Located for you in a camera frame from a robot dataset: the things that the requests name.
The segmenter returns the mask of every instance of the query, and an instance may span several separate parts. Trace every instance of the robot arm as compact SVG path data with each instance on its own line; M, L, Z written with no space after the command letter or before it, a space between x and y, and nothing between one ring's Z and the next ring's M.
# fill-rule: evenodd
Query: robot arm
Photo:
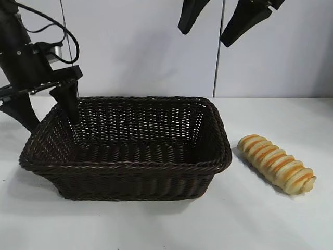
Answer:
M76 44L75 59L65 61L54 53L56 48L62 46L62 42L33 44L23 25L18 7L50 20L72 37ZM29 94L55 87L50 91L51 96L72 122L78 122L76 90L77 80L82 76L80 67L53 70L49 62L54 59L69 64L77 61L79 46L72 33L54 19L15 0L0 0L0 34L0 67L9 81L9 85L0 88L0 111L33 131L39 121L32 109Z
M184 0L178 27L187 34L209 0ZM235 13L222 33L220 40L225 46L231 46L242 34L257 23L267 19L272 11L278 9L284 0L239 0ZM76 46L73 61L66 61L55 51L62 46L58 43L39 42L33 44L24 27L18 7L31 11L51 21L70 36ZM77 108L77 83L82 76L79 66L53 70L50 62L60 60L73 64L79 58L79 45L73 34L51 17L15 0L0 0L0 67L4 71L9 85L0 87L0 111L12 116L33 131L39 121L31 106L29 94L53 88L50 95L58 102L72 123L79 121Z
M191 30L208 2L209 0L184 0L178 24L183 34ZM221 42L230 47L246 31L267 19L272 13L270 7L279 9L283 2L284 0L239 0L233 17L220 37Z

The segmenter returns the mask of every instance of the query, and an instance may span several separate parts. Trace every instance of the white table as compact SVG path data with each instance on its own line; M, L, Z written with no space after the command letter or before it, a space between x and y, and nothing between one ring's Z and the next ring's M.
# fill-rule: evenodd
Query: white table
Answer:
M247 134L272 140L314 170L314 190L290 198L232 165L195 201L68 201L19 167L29 133L0 114L0 249L333 249L333 99L213 99L235 147ZM42 118L55 103L33 97Z

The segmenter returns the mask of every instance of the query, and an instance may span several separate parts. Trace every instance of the basket rim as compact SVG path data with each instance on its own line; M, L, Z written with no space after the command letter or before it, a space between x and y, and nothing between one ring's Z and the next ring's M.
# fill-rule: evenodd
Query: basket rim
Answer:
M56 162L56 161L43 161L43 160L35 160L31 159L31 155L29 155L28 146L33 144L33 140L38 133L43 133L43 130L48 126L49 117L53 116L55 112L59 110L59 105L56 104L51 109L51 111L45 116L45 118L40 122L35 131L31 134L28 141L25 144L25 147L20 155L19 162L20 165L29 171L33 172L42 172L47 174L57 173L62 171L61 174L66 173L91 173L92 170L95 173L107 174L108 172L112 173L142 173L144 170L151 172L173 172L173 173L190 173L193 174L195 169L195 174L216 174L225 170L231 163L232 153L230 149L230 144L227 139L224 125L222 123L221 117L219 116L219 112L215 105L204 97L181 97L181 96L173 96L173 97L161 97L161 96L147 96L147 97L105 97L105 96L91 96L91 97L79 97L79 100L83 101L100 101L101 99L105 100L114 100L114 101L198 101L203 105L208 105L213 114L213 118L215 118L216 123L219 124L220 130L218 133L221 136L224 147L220 150L220 157L210 161L202 161L196 163L180 163L176 164L173 162L156 162L156 161L68 161L68 162Z

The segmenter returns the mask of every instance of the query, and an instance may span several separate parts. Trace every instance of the basket weave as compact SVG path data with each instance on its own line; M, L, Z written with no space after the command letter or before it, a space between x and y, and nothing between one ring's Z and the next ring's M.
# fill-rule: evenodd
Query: basket weave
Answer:
M65 198L197 198L230 165L220 115L205 98L88 97L78 107L74 126L54 106L20 156Z

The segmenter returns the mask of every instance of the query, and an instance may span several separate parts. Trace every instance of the twisted bread roll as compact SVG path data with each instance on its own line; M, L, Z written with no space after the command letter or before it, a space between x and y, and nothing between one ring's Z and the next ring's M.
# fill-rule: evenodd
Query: twisted bread roll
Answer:
M240 139L237 148L266 179L290 195L309 192L316 176L303 162L256 134Z

